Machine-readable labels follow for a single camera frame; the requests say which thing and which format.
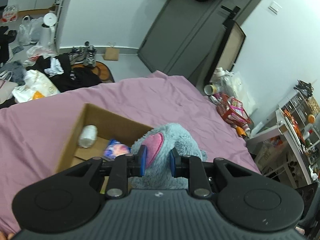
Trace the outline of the grey plush slipper pink heart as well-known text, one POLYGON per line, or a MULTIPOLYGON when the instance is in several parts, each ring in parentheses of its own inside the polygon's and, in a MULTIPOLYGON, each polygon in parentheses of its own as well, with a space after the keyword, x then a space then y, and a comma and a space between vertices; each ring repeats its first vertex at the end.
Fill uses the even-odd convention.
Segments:
POLYGON ((191 134, 180 124, 169 123, 156 127, 142 138, 135 141, 131 153, 137 154, 140 147, 147 148, 146 169, 143 177, 129 178, 129 184, 134 189, 172 190, 186 189, 186 178, 174 178, 170 170, 170 151, 176 149, 179 155, 194 155, 202 161, 207 160, 207 154, 201 150, 191 134))

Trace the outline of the blue printed package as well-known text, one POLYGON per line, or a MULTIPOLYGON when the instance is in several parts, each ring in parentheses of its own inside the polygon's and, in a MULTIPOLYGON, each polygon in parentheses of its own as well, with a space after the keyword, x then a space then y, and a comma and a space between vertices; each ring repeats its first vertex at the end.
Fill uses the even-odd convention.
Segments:
POLYGON ((103 158, 108 161, 114 161, 116 157, 129 153, 131 153, 131 148, 116 139, 111 139, 104 150, 103 158))

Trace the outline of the brown cardboard box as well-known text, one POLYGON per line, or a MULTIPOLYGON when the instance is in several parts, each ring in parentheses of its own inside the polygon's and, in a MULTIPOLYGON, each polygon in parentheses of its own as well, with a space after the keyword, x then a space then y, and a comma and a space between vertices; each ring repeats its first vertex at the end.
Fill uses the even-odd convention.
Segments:
POLYGON ((64 171, 93 157, 102 157, 111 139, 131 147, 135 141, 152 129, 150 126, 87 103, 64 143, 55 172, 64 171), (87 125, 94 125, 97 128, 97 139, 90 148, 81 148, 78 139, 87 125))

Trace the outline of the red basket with snacks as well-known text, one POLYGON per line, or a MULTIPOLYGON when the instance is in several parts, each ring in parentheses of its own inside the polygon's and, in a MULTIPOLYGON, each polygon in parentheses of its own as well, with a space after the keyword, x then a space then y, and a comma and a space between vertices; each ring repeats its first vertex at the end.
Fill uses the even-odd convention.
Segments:
POLYGON ((235 97, 222 93, 216 109, 221 118, 230 125, 242 127, 251 123, 243 103, 235 97))

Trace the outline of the white plastic bag pile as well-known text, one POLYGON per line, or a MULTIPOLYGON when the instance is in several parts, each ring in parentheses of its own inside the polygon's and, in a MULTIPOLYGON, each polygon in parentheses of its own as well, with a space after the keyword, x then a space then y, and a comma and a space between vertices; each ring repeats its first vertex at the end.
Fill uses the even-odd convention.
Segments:
POLYGON ((239 72, 233 73, 221 67, 216 68, 209 83, 204 86, 203 91, 207 96, 215 97, 212 100, 215 104, 222 97, 222 93, 238 99, 242 102, 248 115, 252 115, 258 109, 253 96, 249 92, 249 88, 242 81, 239 72))

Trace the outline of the pink bed sheet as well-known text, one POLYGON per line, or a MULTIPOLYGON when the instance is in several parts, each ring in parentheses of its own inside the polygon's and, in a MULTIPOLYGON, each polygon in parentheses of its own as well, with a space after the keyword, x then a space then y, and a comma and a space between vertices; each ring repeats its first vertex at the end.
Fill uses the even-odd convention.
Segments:
POLYGON ((154 72, 67 91, 1 110, 1 231, 20 228, 11 203, 20 189, 50 176, 83 105, 103 109, 157 127, 181 124, 208 160, 223 157, 252 171, 258 168, 243 139, 216 107, 184 77, 154 72))

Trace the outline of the white desk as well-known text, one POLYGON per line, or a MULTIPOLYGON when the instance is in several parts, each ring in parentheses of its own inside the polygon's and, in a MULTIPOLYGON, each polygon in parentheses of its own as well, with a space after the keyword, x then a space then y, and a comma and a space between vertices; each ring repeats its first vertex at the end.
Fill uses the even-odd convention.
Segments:
POLYGON ((296 189, 319 181, 319 114, 295 90, 252 131, 247 148, 263 176, 296 189))

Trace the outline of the small brown paper bag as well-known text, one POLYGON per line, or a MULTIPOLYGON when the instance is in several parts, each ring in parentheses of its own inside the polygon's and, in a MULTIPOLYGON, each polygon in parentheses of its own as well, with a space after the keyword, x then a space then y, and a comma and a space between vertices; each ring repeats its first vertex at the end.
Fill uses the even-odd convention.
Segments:
POLYGON ((120 49, 116 47, 116 44, 109 42, 103 55, 103 59, 106 61, 118 61, 119 54, 120 49))

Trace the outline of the pair of sneakers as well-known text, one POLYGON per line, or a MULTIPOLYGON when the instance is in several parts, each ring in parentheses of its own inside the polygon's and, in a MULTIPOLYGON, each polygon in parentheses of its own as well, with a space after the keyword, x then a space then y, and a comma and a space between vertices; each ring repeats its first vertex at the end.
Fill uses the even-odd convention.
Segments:
POLYGON ((89 41, 86 41, 83 47, 73 47, 68 53, 68 57, 71 65, 80 62, 85 67, 94 68, 96 66, 96 54, 96 48, 89 41))

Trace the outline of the grey door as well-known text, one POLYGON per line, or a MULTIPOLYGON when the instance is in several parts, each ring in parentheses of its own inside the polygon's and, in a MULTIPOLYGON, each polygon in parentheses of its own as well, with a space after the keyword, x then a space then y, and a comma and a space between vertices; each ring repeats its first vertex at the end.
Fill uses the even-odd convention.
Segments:
POLYGON ((138 56, 152 72, 189 79, 208 55, 223 22, 250 0, 168 0, 138 56))

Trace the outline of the clothes pile on floor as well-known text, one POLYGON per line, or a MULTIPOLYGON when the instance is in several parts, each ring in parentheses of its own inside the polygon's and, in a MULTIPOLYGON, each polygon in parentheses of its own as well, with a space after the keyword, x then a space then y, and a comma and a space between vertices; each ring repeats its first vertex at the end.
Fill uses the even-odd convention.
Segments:
POLYGON ((102 83, 94 68, 71 65, 68 53, 46 54, 41 46, 31 47, 24 63, 11 61, 22 50, 10 48, 15 38, 16 31, 1 26, 1 108, 102 83))

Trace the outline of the framed brown board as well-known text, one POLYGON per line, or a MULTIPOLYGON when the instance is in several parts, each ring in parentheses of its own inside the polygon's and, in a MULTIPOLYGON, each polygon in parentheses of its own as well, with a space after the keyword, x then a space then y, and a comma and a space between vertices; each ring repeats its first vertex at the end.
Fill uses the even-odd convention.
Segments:
POLYGON ((214 42, 212 51, 207 57, 208 70, 204 78, 205 84, 212 80, 218 68, 232 71, 245 39, 244 31, 235 20, 228 20, 223 24, 223 29, 219 32, 217 41, 214 42))

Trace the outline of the white humidifier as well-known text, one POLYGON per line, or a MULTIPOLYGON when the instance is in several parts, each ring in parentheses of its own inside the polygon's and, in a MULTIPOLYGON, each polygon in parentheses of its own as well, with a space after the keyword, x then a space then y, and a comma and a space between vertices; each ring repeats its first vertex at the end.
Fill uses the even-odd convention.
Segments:
POLYGON ((56 24, 57 16, 54 13, 49 12, 44 15, 39 39, 39 44, 41 46, 50 48, 53 45, 56 24))

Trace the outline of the white plastic shopping bag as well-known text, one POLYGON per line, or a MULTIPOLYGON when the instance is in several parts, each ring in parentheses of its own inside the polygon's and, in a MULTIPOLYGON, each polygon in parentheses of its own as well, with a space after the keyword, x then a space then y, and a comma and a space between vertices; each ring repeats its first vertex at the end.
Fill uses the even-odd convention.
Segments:
POLYGON ((21 46, 28 46, 39 42, 42 24, 43 17, 31 18, 30 15, 24 16, 17 31, 18 43, 21 46))

